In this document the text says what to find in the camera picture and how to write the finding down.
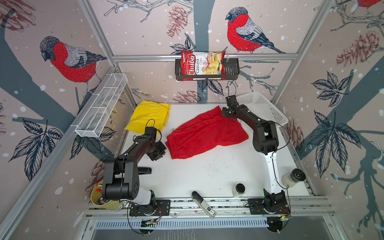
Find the red shorts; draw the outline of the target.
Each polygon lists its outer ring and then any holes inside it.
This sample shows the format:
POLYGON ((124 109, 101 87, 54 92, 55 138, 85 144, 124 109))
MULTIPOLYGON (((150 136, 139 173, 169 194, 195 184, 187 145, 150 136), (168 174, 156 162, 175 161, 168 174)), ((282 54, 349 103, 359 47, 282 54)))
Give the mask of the red shorts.
POLYGON ((188 159, 217 146, 232 146, 249 139, 241 124, 222 116, 222 109, 202 113, 182 124, 167 136, 172 159, 188 159))

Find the yellow shorts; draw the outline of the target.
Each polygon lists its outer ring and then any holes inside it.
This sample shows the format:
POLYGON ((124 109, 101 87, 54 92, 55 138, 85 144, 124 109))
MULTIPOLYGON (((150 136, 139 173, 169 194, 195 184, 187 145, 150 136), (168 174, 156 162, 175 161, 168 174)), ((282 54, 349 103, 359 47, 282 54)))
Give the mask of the yellow shorts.
POLYGON ((154 127, 160 131, 167 125, 171 105, 142 101, 134 110, 125 130, 142 135, 146 127, 154 127))

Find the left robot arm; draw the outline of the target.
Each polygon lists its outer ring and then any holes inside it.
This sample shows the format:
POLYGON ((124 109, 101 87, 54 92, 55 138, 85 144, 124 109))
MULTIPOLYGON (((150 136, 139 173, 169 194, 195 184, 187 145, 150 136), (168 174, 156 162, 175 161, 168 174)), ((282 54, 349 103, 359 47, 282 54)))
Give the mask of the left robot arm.
POLYGON ((156 141, 160 130, 146 127, 145 133, 134 139, 133 144, 115 159, 105 161, 102 197, 111 201, 129 201, 150 214, 157 209, 153 191, 140 187, 138 163, 144 155, 157 161, 165 154, 166 147, 156 141))

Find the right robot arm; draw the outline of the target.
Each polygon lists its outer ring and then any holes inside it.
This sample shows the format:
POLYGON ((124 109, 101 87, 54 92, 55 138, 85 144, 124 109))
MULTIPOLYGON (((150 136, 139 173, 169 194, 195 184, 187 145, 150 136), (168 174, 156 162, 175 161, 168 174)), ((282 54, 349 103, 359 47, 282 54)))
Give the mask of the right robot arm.
POLYGON ((280 184, 277 170, 277 154, 279 139, 276 123, 255 115, 245 105, 237 101, 235 95, 226 97, 227 107, 222 108, 222 116, 229 119, 243 121, 253 130, 253 147, 264 159, 262 161, 265 170, 264 186, 264 210, 274 214, 279 210, 290 212, 290 205, 286 198, 284 187, 280 184))

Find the small black box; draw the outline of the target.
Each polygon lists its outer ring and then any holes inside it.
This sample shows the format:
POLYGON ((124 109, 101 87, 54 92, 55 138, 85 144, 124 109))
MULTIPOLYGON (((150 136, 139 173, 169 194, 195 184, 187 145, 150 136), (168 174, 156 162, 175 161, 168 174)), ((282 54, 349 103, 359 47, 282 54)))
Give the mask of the small black box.
POLYGON ((150 175, 152 173, 152 168, 149 167, 138 167, 139 175, 150 175))

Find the white perforated plastic basket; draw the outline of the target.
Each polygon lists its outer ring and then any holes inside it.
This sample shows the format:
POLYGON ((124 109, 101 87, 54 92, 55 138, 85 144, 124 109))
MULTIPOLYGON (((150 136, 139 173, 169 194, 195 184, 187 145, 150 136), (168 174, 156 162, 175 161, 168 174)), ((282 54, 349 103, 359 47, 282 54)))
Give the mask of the white perforated plastic basket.
POLYGON ((259 92, 250 92, 237 96, 237 101, 264 120, 274 121, 282 126, 289 122, 288 118, 259 92))

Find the black silver stapler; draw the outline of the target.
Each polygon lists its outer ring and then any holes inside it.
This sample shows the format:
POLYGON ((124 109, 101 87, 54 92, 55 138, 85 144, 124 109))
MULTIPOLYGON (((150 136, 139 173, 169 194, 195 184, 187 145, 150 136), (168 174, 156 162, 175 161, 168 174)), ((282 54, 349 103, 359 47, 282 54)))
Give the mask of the black silver stapler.
POLYGON ((216 217, 216 212, 211 206, 203 199, 203 197, 196 191, 193 191, 191 194, 192 200, 211 218, 216 217))

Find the red cassava chips bag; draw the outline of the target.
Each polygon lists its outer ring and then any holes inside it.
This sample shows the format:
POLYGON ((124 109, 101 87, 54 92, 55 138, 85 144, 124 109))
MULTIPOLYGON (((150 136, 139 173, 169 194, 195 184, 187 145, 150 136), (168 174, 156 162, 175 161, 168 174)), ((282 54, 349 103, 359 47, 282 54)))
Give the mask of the red cassava chips bag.
POLYGON ((223 59, 226 52, 181 52, 183 76, 224 75, 223 59))

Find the yellow cup of markers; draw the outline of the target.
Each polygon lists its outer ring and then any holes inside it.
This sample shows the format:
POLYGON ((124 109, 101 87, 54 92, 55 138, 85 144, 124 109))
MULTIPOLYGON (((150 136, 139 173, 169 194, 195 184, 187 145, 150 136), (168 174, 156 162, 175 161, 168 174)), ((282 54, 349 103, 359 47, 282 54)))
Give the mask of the yellow cup of markers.
POLYGON ((103 181, 95 185, 91 192, 91 203, 98 207, 109 211, 118 211, 123 207, 123 202, 107 200, 102 197, 103 181))

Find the small black-lidded jar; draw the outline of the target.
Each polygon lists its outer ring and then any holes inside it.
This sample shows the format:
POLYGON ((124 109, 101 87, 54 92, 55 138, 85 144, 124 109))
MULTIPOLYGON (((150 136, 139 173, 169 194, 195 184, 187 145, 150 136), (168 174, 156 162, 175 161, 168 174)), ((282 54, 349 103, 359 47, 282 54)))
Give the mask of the small black-lidded jar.
POLYGON ((236 184, 233 188, 232 188, 232 193, 233 193, 233 197, 234 198, 239 198, 241 197, 244 193, 245 193, 245 186, 241 183, 239 184, 236 184))

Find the white black-capped bottle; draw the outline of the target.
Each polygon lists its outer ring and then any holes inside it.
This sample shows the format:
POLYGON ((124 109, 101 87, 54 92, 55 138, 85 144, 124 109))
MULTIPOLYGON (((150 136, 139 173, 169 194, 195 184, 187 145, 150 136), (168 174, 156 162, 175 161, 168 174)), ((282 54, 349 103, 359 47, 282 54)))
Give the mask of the white black-capped bottle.
POLYGON ((300 169, 293 169, 289 174, 282 177, 283 185, 288 189, 294 187, 297 183, 306 180, 306 174, 300 169))

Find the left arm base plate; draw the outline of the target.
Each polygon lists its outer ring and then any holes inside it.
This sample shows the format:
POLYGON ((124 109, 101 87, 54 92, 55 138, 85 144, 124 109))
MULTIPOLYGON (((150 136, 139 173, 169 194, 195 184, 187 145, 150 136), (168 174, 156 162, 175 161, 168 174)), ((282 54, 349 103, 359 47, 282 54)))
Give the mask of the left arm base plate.
POLYGON ((133 204, 130 207, 130 217, 160 217, 169 216, 171 208, 170 200, 156 199, 148 205, 133 204))

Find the white mesh wall shelf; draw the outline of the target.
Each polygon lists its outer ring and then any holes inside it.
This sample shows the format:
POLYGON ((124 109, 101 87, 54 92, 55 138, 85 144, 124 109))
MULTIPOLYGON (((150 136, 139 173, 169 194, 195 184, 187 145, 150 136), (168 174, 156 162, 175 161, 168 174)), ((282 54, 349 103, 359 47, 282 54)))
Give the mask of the white mesh wall shelf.
POLYGON ((99 138, 109 117, 128 82, 125 74, 107 75, 107 81, 96 94, 75 132, 80 137, 99 138))

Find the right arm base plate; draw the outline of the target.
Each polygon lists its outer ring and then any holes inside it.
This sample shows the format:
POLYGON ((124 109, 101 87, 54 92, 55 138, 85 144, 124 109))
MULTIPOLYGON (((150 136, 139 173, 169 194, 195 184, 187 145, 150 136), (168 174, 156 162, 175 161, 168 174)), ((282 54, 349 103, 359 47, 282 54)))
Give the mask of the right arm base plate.
POLYGON ((263 198, 248 199, 246 207, 251 215, 288 215, 291 209, 286 200, 265 200, 263 198))

